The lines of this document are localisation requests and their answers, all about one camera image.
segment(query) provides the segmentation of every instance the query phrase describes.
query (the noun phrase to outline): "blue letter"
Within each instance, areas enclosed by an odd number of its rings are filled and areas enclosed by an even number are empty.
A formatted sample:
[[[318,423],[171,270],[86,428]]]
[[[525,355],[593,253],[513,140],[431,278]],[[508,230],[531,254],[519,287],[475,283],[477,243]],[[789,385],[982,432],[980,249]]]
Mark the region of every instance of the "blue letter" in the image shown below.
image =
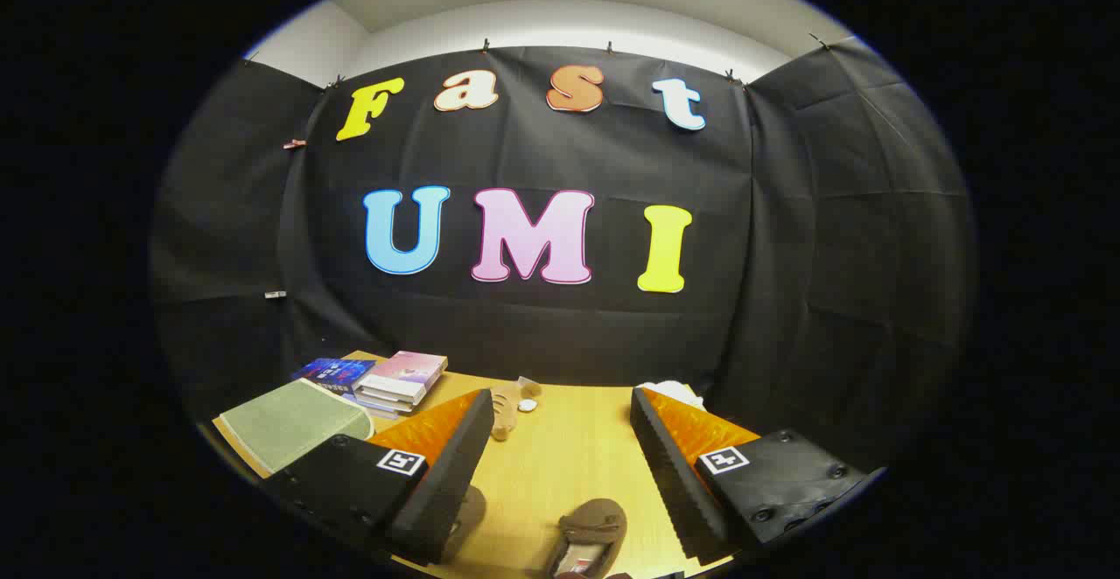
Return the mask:
[[[427,186],[412,193],[412,200],[420,205],[420,236],[416,249],[404,253],[393,246],[393,213],[401,203],[395,189],[376,189],[365,195],[362,204],[365,217],[365,253],[381,271],[394,276],[419,273],[436,261],[439,253],[440,205],[451,196],[444,186]]]
[[[655,81],[653,82],[653,90],[654,92],[661,92],[662,101],[665,104],[665,115],[669,116],[670,122],[689,131],[703,129],[703,116],[692,113],[692,108],[689,105],[689,101],[700,102],[699,92],[685,87],[684,82],[680,78]]]

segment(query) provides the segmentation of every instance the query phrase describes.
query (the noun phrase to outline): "white wall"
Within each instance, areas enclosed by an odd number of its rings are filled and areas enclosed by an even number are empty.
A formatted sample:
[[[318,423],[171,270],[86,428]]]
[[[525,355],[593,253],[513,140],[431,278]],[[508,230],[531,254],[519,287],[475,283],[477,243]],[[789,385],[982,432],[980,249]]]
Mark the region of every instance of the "white wall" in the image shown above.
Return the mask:
[[[446,10],[372,34],[345,76],[433,56],[501,46],[580,46],[684,62],[752,82],[791,60],[771,46],[729,30],[644,6],[592,0],[521,0]]]
[[[332,1],[280,26],[245,58],[323,87],[433,54],[501,46],[582,46],[684,62],[752,82],[790,60],[771,46],[692,18],[644,6],[592,0],[521,0],[446,10],[368,34]]]
[[[368,38],[370,34],[346,10],[324,1],[269,34],[244,58],[252,57],[253,62],[324,87],[337,74],[344,74]]]

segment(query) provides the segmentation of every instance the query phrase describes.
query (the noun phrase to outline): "letter m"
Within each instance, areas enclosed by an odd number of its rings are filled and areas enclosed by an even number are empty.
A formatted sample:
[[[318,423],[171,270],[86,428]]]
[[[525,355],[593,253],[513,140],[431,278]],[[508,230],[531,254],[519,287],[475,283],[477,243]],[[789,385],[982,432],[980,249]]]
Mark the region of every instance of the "letter m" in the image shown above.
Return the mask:
[[[502,262],[502,246],[528,280],[549,251],[549,263],[541,278],[554,284],[581,284],[590,281],[591,269],[584,263],[584,228],[595,197],[579,189],[561,189],[552,195],[536,224],[529,220],[517,195],[507,188],[482,189],[475,203],[483,208],[483,245],[478,264],[470,277],[480,282],[501,282],[510,277]]]

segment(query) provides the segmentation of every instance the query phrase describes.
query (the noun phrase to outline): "letter i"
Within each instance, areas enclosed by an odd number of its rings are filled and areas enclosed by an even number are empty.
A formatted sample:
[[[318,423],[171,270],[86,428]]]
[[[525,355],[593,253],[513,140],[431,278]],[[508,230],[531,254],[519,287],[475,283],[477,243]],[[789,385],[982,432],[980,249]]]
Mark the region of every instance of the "letter i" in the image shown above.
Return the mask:
[[[692,215],[672,205],[651,205],[645,208],[645,220],[652,227],[650,261],[637,279],[637,288],[645,292],[680,292],[684,288],[681,242]]]

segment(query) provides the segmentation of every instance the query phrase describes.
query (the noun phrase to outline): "pink book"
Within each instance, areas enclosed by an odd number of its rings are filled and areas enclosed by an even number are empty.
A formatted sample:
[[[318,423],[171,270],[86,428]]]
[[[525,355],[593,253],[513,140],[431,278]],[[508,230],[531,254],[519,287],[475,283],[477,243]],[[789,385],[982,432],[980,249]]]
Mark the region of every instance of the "pink book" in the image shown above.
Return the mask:
[[[398,352],[377,363],[357,382],[357,391],[372,398],[410,405],[420,403],[447,368],[447,356]]]

